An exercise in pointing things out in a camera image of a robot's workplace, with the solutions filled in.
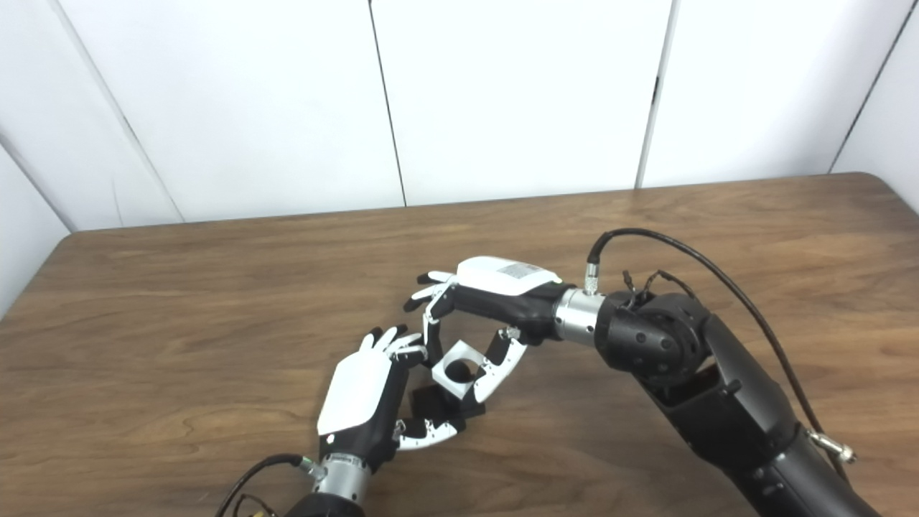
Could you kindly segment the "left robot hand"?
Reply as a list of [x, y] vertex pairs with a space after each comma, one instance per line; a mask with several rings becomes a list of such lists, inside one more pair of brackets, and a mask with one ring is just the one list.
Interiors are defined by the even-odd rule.
[[332, 374], [317, 434], [325, 477], [313, 490], [360, 505], [370, 479], [399, 451], [442, 444], [465, 431], [462, 419], [399, 416], [411, 368], [426, 359], [419, 333], [372, 328]]

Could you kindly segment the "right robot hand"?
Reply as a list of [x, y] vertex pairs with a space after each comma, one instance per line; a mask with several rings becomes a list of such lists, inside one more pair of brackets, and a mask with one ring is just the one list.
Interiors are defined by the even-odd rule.
[[[512, 373], [526, 351], [546, 340], [594, 345], [600, 333], [600, 268], [588, 263], [583, 286], [568, 284], [553, 271], [499, 256], [473, 256], [455, 271], [430, 271], [405, 302], [421, 309], [423, 343], [434, 382], [462, 406], [486, 402]], [[500, 322], [485, 353], [457, 341], [440, 343], [441, 321], [456, 311]]]

